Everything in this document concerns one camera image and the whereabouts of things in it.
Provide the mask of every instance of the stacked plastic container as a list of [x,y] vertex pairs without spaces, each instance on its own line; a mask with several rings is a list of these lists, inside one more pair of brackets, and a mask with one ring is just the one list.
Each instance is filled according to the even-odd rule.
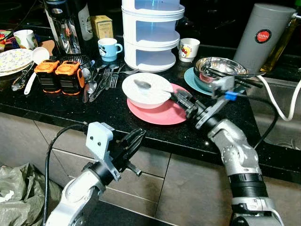
[[184,15],[179,0],[122,0],[125,62],[141,72],[161,72],[175,64],[171,49],[180,35],[176,21]]

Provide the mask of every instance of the pink plate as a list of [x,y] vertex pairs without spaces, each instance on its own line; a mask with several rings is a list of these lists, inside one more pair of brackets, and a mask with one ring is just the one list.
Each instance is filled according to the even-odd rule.
[[[172,84],[172,86],[174,91],[177,89],[185,90],[175,84]],[[133,105],[132,102],[127,99],[127,106],[139,119],[157,125],[174,125],[186,120],[185,111],[172,100],[167,100],[163,105],[157,108],[143,109]]]

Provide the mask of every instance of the orange battery pack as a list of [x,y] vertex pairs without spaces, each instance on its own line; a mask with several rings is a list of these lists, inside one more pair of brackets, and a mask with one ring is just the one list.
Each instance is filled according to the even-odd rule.
[[85,78],[77,61],[64,61],[55,71],[64,94],[77,95],[85,86]]
[[43,91],[46,93],[58,93],[61,91],[60,82],[55,74],[55,70],[59,64],[58,60],[44,60],[34,69]]

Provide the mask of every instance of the blue mug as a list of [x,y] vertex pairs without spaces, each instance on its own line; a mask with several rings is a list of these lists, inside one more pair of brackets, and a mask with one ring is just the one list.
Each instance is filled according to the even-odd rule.
[[99,54],[102,56],[103,61],[114,61],[117,59],[117,54],[122,52],[122,45],[117,43],[116,39],[104,38],[98,40]]

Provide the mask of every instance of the gray thermos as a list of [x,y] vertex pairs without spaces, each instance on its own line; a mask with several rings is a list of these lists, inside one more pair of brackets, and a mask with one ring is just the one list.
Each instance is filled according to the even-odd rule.
[[295,11],[284,6],[255,3],[233,60],[250,74],[258,72]]

